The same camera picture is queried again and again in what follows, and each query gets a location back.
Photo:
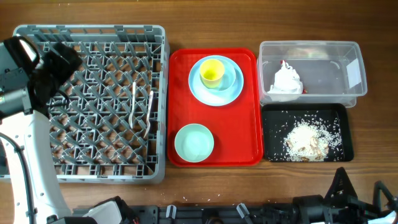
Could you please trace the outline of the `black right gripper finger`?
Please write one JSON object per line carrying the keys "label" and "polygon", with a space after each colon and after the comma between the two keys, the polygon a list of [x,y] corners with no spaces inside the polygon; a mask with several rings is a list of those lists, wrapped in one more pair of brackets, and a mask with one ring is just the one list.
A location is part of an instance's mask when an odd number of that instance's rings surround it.
{"label": "black right gripper finger", "polygon": [[325,200],[345,200],[347,198],[358,198],[358,196],[345,171],[345,168],[339,167],[337,168],[331,186],[325,195]]}
{"label": "black right gripper finger", "polygon": [[382,181],[377,181],[374,183],[373,192],[373,205],[379,210],[382,210],[381,204],[381,194],[387,199],[387,204],[385,207],[390,211],[397,211],[397,197],[393,196],[389,189],[383,184]]}

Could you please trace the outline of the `rice food waste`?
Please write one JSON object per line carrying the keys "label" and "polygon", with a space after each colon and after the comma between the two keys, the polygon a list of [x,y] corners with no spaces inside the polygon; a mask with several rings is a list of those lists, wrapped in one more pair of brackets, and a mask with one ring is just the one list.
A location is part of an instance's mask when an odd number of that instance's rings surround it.
{"label": "rice food waste", "polygon": [[340,119],[333,110],[268,111],[264,140],[271,162],[337,162],[345,157]]}

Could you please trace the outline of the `white plastic fork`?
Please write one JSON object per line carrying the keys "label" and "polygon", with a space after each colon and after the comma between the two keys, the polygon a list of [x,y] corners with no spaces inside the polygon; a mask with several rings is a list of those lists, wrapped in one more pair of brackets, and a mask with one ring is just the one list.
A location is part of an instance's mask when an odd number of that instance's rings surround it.
{"label": "white plastic fork", "polygon": [[129,127],[130,129],[133,129],[133,121],[134,121],[134,110],[135,110],[135,102],[136,102],[136,82],[132,83],[132,88],[131,88],[131,93],[132,93],[132,100],[131,100],[131,112],[128,118],[129,121]]}

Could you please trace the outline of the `white plastic spoon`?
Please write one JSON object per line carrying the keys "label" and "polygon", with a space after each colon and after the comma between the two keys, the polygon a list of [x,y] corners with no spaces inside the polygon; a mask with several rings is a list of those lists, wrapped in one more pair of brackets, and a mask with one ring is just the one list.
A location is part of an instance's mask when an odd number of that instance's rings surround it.
{"label": "white plastic spoon", "polygon": [[150,131],[150,112],[152,109],[152,101],[154,97],[154,92],[151,90],[149,93],[149,101],[147,104],[147,116],[146,116],[146,131],[144,133],[144,138],[147,139],[149,131]]}

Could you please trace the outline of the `white napkin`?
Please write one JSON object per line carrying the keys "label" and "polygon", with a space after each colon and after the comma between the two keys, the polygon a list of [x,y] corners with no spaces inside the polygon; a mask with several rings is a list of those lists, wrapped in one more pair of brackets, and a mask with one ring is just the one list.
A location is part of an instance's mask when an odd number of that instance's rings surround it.
{"label": "white napkin", "polygon": [[302,94],[303,83],[297,71],[285,60],[280,61],[280,70],[274,75],[274,83],[268,93],[271,94]]}

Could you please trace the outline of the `light blue plate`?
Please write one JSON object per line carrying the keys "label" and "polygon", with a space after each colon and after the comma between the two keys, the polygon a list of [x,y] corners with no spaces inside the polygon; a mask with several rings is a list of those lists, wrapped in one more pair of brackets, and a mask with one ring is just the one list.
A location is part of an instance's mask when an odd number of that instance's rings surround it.
{"label": "light blue plate", "polygon": [[[201,90],[201,81],[200,81],[200,64],[203,60],[208,58],[219,58],[228,61],[236,72],[236,80],[233,83],[233,86],[230,90],[222,95],[201,95],[199,91]],[[231,60],[228,57],[224,57],[221,55],[210,55],[204,58],[201,58],[197,61],[194,66],[191,68],[189,76],[188,76],[188,85],[191,93],[194,97],[209,106],[224,106],[233,102],[242,92],[244,86],[244,77],[243,72],[238,66],[236,62]]]}

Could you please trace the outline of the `yellow plastic cup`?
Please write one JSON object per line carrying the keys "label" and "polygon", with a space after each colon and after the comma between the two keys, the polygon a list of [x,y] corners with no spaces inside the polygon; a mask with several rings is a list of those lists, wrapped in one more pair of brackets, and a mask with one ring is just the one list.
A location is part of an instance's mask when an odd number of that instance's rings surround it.
{"label": "yellow plastic cup", "polygon": [[224,72],[224,64],[218,59],[206,59],[200,65],[200,78],[207,88],[218,87],[221,83]]}

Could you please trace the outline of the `green bowl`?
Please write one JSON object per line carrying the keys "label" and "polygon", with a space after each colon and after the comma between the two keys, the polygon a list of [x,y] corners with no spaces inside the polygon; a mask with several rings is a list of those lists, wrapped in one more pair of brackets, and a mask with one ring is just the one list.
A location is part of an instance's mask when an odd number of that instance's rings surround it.
{"label": "green bowl", "polygon": [[175,151],[186,162],[198,163],[213,152],[215,140],[211,131],[202,124],[192,123],[182,127],[174,140]]}

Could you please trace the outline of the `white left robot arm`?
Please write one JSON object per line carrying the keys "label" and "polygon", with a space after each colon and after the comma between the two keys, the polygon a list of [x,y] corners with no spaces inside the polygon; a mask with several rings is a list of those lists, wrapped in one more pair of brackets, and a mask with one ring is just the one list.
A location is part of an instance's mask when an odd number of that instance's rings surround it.
{"label": "white left robot arm", "polygon": [[40,55],[23,36],[1,42],[1,144],[14,197],[15,223],[53,223],[71,216],[50,150],[51,98],[81,67],[60,42]]}

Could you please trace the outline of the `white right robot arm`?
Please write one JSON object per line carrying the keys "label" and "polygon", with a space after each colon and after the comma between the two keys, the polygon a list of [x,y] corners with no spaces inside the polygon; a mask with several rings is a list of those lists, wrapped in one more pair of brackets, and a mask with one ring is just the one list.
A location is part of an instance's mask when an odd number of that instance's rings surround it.
{"label": "white right robot arm", "polygon": [[368,223],[397,212],[397,197],[381,181],[374,183],[373,202],[360,201],[343,167],[336,170],[326,195],[295,197],[299,223]]}

